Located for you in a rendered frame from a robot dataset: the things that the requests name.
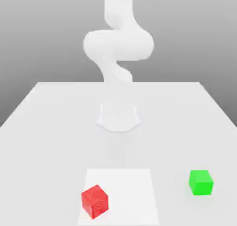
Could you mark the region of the small red cube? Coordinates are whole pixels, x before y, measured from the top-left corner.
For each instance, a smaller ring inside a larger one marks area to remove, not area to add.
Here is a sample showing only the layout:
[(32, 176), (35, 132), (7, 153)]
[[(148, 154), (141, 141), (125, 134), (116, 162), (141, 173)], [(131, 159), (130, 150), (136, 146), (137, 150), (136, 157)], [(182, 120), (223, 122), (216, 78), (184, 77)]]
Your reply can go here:
[(109, 198), (105, 191), (95, 185), (81, 194), (82, 207), (91, 219), (95, 219), (109, 209)]

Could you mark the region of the small green cube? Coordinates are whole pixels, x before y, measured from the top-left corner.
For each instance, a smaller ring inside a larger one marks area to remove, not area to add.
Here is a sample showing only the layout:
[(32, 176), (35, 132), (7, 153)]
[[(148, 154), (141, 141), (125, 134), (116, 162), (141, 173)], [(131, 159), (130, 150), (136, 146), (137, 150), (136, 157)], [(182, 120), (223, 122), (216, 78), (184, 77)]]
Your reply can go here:
[(211, 195), (214, 181), (208, 170), (191, 170), (188, 183), (193, 195)]

